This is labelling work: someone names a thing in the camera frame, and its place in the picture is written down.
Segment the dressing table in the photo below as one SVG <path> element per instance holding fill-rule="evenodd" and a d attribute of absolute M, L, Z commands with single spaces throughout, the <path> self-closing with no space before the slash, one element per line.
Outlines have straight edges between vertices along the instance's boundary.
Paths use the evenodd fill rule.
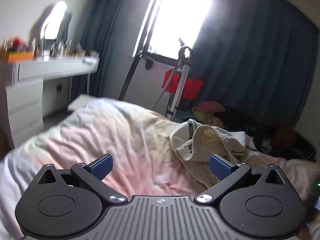
<path fill-rule="evenodd" d="M 43 81 L 82 74 L 88 74 L 89 80 L 98 63 L 93 57 L 0 62 L 0 127 L 10 146 L 17 147 L 43 130 Z"/>

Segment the blue curtain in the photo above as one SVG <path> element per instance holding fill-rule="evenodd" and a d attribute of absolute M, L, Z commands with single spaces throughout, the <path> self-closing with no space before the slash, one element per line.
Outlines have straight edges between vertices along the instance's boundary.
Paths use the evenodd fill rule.
<path fill-rule="evenodd" d="M 203 100 L 269 125 L 293 124 L 305 105 L 319 30 L 286 0 L 212 0 L 193 49 Z"/>
<path fill-rule="evenodd" d="M 98 70 L 90 76 L 92 96 L 103 96 L 112 46 L 125 12 L 124 0 L 96 0 L 92 9 L 81 39 L 82 48 L 100 54 Z M 86 93 L 86 86 L 86 75 L 73 77 L 71 100 Z"/>

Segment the floor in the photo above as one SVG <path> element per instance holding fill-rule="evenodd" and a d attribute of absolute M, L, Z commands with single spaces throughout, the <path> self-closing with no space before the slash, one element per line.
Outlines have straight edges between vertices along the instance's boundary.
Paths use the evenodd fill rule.
<path fill-rule="evenodd" d="M 53 114 L 50 114 L 43 118 L 43 125 L 44 129 L 43 131 L 47 131 L 49 128 L 57 125 L 59 122 L 61 122 L 63 119 L 65 119 L 70 112 L 67 111 L 67 109 L 59 110 Z"/>

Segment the tie-dye bedding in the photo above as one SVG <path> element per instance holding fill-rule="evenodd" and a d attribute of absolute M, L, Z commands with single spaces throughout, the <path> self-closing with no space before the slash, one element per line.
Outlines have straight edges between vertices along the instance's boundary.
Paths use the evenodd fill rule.
<path fill-rule="evenodd" d="M 169 142 L 178 125 L 133 104 L 112 99 L 88 103 L 57 126 L 32 137 L 0 163 L 0 239 L 21 239 L 14 209 L 22 193 L 45 163 L 68 169 L 110 153 L 112 172 L 103 180 L 130 198 L 132 195 L 191 195 L 206 187 L 187 172 Z M 315 163 L 285 161 L 258 154 L 253 163 L 278 163 L 302 198 L 319 170 Z M 313 226 L 314 239 L 318 227 Z"/>

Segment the blue gripper pad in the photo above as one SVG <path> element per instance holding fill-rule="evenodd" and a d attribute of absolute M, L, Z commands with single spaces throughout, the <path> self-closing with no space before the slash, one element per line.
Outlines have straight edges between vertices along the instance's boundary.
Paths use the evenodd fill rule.
<path fill-rule="evenodd" d="M 235 171 L 236 166 L 221 156 L 212 154 L 209 158 L 209 169 L 219 180 L 223 180 Z"/>
<path fill-rule="evenodd" d="M 105 154 L 97 160 L 89 163 L 85 169 L 96 178 L 103 180 L 113 168 L 113 158 L 110 154 Z"/>

